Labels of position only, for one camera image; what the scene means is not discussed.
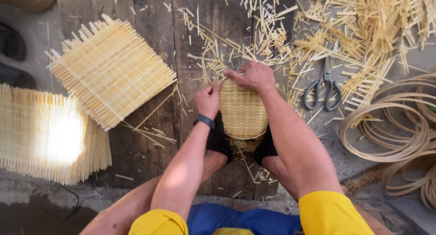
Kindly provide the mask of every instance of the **blue shorts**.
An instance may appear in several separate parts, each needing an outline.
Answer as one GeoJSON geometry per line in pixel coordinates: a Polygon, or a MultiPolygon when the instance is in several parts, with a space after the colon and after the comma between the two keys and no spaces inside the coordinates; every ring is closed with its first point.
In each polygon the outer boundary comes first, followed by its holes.
{"type": "Polygon", "coordinates": [[[267,209],[240,212],[211,203],[192,205],[186,224],[190,235],[210,235],[218,228],[249,229],[255,235],[294,235],[302,227],[299,215],[267,209]]]}

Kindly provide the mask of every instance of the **hand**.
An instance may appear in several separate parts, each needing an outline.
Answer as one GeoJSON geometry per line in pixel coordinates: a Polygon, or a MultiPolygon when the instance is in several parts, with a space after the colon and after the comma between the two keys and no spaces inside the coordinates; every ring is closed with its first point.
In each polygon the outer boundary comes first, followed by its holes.
{"type": "Polygon", "coordinates": [[[219,92],[221,85],[221,80],[218,80],[213,86],[205,87],[195,94],[193,99],[199,114],[211,120],[215,119],[219,109],[219,92]]]}
{"type": "Polygon", "coordinates": [[[231,69],[226,69],[224,75],[233,79],[240,87],[256,91],[259,94],[275,85],[273,70],[260,62],[249,61],[239,71],[243,71],[244,74],[239,75],[231,69]]]}

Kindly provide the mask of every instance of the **wristwatch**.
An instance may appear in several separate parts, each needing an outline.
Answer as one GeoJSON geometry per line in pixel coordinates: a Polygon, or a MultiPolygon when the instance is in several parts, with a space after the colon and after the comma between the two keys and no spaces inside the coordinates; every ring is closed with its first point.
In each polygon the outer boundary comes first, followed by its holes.
{"type": "Polygon", "coordinates": [[[211,120],[210,118],[201,115],[201,114],[197,114],[197,116],[195,117],[195,121],[193,122],[193,125],[196,125],[198,121],[202,121],[203,123],[209,125],[209,127],[211,129],[215,128],[215,123],[213,120],[211,120]]]}

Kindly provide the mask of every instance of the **black shoe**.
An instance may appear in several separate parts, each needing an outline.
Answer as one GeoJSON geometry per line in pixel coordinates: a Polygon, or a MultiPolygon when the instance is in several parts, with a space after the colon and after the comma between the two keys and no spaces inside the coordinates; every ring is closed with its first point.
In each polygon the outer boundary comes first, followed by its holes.
{"type": "Polygon", "coordinates": [[[14,28],[0,22],[0,52],[6,57],[23,61],[26,58],[26,43],[14,28]]]}
{"type": "Polygon", "coordinates": [[[30,74],[0,62],[0,84],[3,83],[12,87],[36,88],[36,82],[30,74]]]}
{"type": "Polygon", "coordinates": [[[206,142],[206,150],[219,152],[227,156],[226,165],[233,160],[233,151],[228,146],[228,141],[225,139],[224,124],[222,122],[221,112],[218,111],[214,120],[215,128],[209,132],[208,140],[206,142]]]}
{"type": "Polygon", "coordinates": [[[262,159],[269,156],[278,156],[273,143],[273,136],[271,135],[270,125],[266,127],[265,137],[256,148],[253,154],[254,161],[262,166],[262,159]]]}

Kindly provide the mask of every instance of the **yellow shirt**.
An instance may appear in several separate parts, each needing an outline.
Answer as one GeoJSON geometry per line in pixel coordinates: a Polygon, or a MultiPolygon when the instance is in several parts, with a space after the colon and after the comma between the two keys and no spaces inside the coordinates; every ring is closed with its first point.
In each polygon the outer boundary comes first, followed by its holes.
{"type": "MultiPolygon", "coordinates": [[[[298,202],[303,230],[307,235],[374,234],[352,202],[345,195],[332,191],[316,191],[298,202]]],[[[150,210],[132,224],[129,235],[187,235],[186,222],[168,210],[150,210]]],[[[252,235],[248,229],[220,228],[214,235],[252,235]]]]}

